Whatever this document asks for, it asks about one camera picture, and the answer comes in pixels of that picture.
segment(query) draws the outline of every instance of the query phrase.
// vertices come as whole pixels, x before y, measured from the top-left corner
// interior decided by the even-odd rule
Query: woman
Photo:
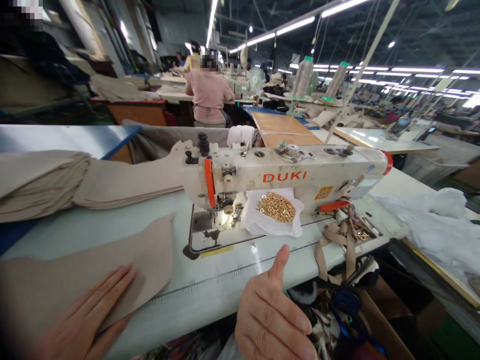
[[[202,48],[199,43],[193,40],[190,40],[191,55],[188,55],[185,60],[185,65],[183,67],[186,73],[192,71],[192,69],[200,69],[200,53]]]
[[[185,93],[193,96],[193,116],[196,127],[229,128],[230,117],[223,111],[224,102],[232,101],[235,95],[227,80],[219,73],[215,59],[203,55],[201,69],[185,75]]]

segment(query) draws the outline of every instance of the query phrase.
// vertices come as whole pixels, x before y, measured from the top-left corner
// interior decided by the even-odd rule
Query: fabric stack
[[[64,150],[0,154],[0,223],[71,207],[90,161],[87,153]]]
[[[92,159],[73,202],[90,209],[114,209],[180,191],[180,155],[191,147],[191,141],[179,141],[167,157],[135,165]]]

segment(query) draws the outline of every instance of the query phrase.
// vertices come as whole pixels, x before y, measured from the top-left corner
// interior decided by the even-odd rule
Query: wooden board
[[[323,145],[324,142],[292,116],[252,112],[253,120],[266,148],[281,142],[295,145]]]
[[[119,105],[109,103],[108,109],[115,121],[121,125],[125,119],[152,126],[167,126],[164,109],[155,103],[138,105]]]

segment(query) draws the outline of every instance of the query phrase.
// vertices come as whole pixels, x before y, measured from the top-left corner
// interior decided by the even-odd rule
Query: worker
[[[199,43],[190,40],[191,55],[188,55],[183,65],[183,69],[186,73],[192,71],[192,69],[200,69],[200,55],[202,48]]]
[[[246,359],[317,359],[307,338],[308,317],[283,293],[284,269],[290,250],[283,245],[273,266],[252,277],[240,297],[235,340]],[[134,313],[96,334],[118,299],[135,279],[132,265],[110,272],[61,316],[30,350],[28,359],[100,360],[108,352]]]
[[[176,65],[178,67],[185,66],[185,60],[180,52],[176,53]]]
[[[201,69],[185,75],[185,93],[193,96],[194,126],[204,128],[229,128],[232,120],[223,111],[224,102],[235,95],[227,80],[220,74],[215,57],[202,55]]]

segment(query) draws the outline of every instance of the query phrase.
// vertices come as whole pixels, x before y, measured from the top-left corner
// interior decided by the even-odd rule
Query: white plastic bag
[[[263,195],[272,192],[283,196],[291,202],[295,208],[295,217],[292,222],[279,222],[270,216],[262,214],[257,210],[257,203],[262,200]],[[304,209],[304,204],[294,197],[294,189],[282,188],[272,190],[253,190],[246,192],[247,201],[241,217],[241,226],[252,235],[290,235],[295,238],[303,234],[300,224],[300,213]]]

